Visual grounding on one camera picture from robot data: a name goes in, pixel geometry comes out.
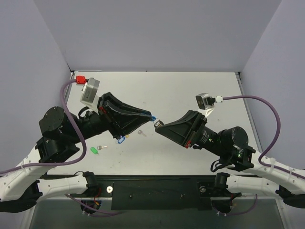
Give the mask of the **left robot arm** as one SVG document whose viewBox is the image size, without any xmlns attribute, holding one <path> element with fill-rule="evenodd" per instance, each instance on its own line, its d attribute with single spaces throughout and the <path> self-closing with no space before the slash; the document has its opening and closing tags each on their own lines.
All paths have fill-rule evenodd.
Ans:
<svg viewBox="0 0 305 229">
<path fill-rule="evenodd" d="M 42 176 L 52 168 L 72 164 L 71 157 L 77 152 L 85 154 L 87 139 L 104 132 L 120 139 L 152 120 L 149 111 L 127 105 L 111 93 L 103 94 L 79 115 L 58 106 L 50 108 L 39 122 L 42 137 L 36 146 L 13 171 L 1 174 L 1 212 L 23 212 L 65 194 L 94 196 L 99 185 L 92 172 L 55 180 Z"/>
</svg>

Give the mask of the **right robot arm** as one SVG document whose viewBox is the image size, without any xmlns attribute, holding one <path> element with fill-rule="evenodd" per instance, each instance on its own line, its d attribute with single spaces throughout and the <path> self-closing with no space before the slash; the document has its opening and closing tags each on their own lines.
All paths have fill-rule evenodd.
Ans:
<svg viewBox="0 0 305 229">
<path fill-rule="evenodd" d="M 207 150 L 218 156 L 210 170 L 216 173 L 212 192 L 260 194 L 280 198 L 291 207 L 305 207 L 305 172 L 264 157 L 249 146 L 248 135 L 239 126 L 215 132 L 206 127 L 207 118 L 189 110 L 177 121 L 154 124 L 156 133 L 184 148 Z"/>
</svg>

